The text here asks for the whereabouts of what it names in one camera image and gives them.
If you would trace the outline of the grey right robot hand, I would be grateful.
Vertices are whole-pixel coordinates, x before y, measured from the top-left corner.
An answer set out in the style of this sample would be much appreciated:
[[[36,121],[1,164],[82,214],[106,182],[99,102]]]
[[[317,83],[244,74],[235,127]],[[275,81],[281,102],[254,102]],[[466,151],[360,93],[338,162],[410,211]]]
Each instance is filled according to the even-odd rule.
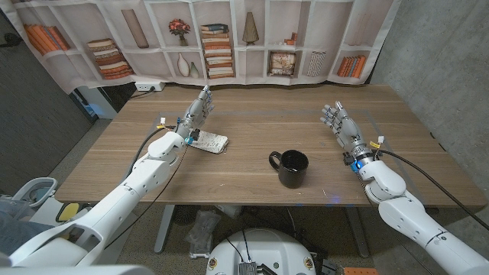
[[[367,147],[361,129],[349,117],[340,102],[336,101],[335,107],[324,105],[322,113],[323,117],[320,118],[321,122],[332,129],[339,146],[345,152],[350,153],[357,160],[364,158],[373,159],[374,155]]]

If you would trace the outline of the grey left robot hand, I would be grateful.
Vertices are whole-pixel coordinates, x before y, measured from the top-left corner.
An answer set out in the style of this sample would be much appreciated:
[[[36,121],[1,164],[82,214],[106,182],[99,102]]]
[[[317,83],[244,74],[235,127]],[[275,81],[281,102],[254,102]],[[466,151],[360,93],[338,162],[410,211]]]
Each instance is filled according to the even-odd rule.
[[[182,138],[187,138],[193,130],[200,129],[204,124],[211,110],[212,92],[209,86],[205,86],[199,96],[187,108],[180,124],[176,128],[176,133]]]

